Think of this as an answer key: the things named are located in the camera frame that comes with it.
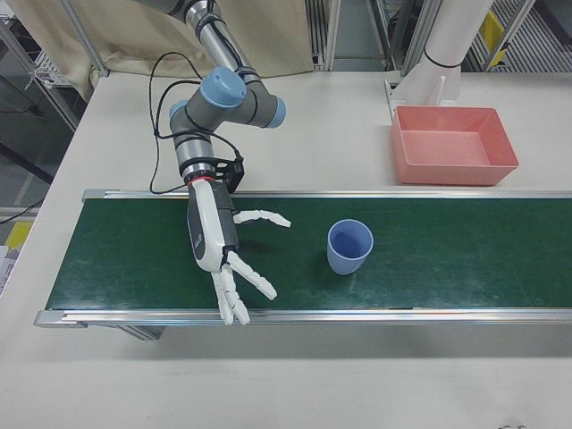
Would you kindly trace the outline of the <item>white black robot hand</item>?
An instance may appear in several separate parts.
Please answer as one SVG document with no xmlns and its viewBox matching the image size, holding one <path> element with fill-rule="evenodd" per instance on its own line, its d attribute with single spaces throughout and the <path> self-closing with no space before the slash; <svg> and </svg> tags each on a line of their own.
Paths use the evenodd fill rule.
<svg viewBox="0 0 572 429">
<path fill-rule="evenodd" d="M 199 268 L 209 273 L 221 319 L 226 325 L 250 322 L 248 310 L 236 289 L 234 274 L 239 274 L 268 299 L 277 292 L 262 275 L 238 255 L 240 247 L 236 226 L 240 223 L 266 220 L 289 228 L 291 222 L 266 210 L 237 211 L 225 187 L 210 177 L 197 177 L 188 183 L 189 206 L 187 225 L 193 255 Z"/>
</svg>

